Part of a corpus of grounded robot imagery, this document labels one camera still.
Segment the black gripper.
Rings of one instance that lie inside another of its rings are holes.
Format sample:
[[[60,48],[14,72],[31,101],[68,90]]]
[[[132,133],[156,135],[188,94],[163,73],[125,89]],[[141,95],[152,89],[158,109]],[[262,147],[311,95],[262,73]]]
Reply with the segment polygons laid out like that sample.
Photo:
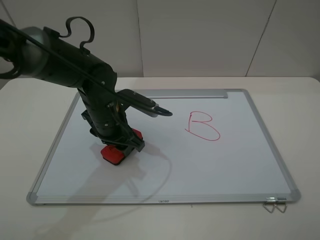
[[[141,151],[144,148],[143,136],[133,137],[124,111],[117,111],[118,101],[114,95],[99,86],[86,86],[77,90],[86,108],[86,112],[81,115],[91,126],[93,135],[101,140],[103,136],[107,137],[117,130],[122,130],[129,139],[119,145],[121,152],[130,153],[134,149]]]

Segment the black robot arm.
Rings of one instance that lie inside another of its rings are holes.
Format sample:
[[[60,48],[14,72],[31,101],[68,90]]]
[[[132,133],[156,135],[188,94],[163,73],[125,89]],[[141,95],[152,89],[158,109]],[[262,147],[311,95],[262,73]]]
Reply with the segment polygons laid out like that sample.
[[[92,135],[122,153],[144,148],[143,138],[129,126],[125,111],[143,108],[146,98],[129,89],[116,91],[117,73],[91,54],[84,41],[75,47],[51,28],[18,29],[1,21],[0,56],[12,64],[1,79],[28,76],[75,88],[85,105],[82,118]]]

